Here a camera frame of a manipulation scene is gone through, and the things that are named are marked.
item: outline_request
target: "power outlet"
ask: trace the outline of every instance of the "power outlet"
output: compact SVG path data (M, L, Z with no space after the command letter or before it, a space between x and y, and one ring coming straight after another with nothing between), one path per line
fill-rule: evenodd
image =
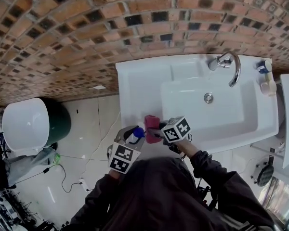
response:
M79 179L79 182L81 183L83 189L84 189L86 192L89 192L89 191L90 191L90 188L88 187L86 181L85 181L83 178Z

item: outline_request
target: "white floor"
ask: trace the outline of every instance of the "white floor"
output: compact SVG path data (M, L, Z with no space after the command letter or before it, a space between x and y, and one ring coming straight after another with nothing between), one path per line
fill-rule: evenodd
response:
M69 135L59 141L60 163L66 171L63 187L69 191L71 184L78 182L82 177L92 189L95 183L109 171L106 149L113 143L113 139L121 129L119 96L67 102L65 106L71 115L72 128ZM26 151L15 156L36 153L37 151ZM250 175L259 159L264 156L266 155L244 146L216 153L213 159L219 161L228 171L239 172L258 197L262 188L252 183ZM185 162L192 171L189 160L186 159ZM36 167L23 179L40 173L45 168L46 166ZM64 172L61 167L54 166L47 174L40 174L17 184L14 192L19 193L18 197L22 202L26 204L32 202L29 206L31 212L37 212L41 219L49 220L60 227L70 221L82 207L84 198L88 194L81 185L74 185L70 193L65 193L61 186L63 178Z

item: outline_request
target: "sink basin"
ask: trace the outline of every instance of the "sink basin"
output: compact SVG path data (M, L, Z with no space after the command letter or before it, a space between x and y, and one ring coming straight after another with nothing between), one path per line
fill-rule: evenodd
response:
M210 153L277 134L276 96L262 94L260 83L265 79L255 67L262 59L239 56L241 76L229 87L234 63L229 69L211 71L208 61L215 56L165 56L117 64L122 126L137 124L148 114L164 120L186 116L192 143Z

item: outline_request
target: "chrome faucet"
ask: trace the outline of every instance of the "chrome faucet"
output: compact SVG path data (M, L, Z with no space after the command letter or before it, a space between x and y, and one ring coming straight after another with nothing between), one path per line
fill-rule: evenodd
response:
M235 54L232 51L226 52L222 56L217 56L215 59L211 62L209 62L208 67L210 70L214 71L217 69L217 67L223 67L223 68L230 68L231 63L235 61L236 65L236 72L233 76L232 80L229 82L229 86L233 87L239 80L240 74L241 74L241 62L239 59L239 56Z

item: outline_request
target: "pink sponge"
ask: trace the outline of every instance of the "pink sponge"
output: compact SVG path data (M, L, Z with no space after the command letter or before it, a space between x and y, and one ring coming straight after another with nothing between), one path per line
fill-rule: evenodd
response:
M146 136L145 136L145 140L147 141L148 144L154 144L157 142L162 141L162 139L159 139L151 134L148 133L148 128L159 128L159 122L160 119L156 116L153 115L147 115L144 117L144 127L145 127L145 131L146 131Z

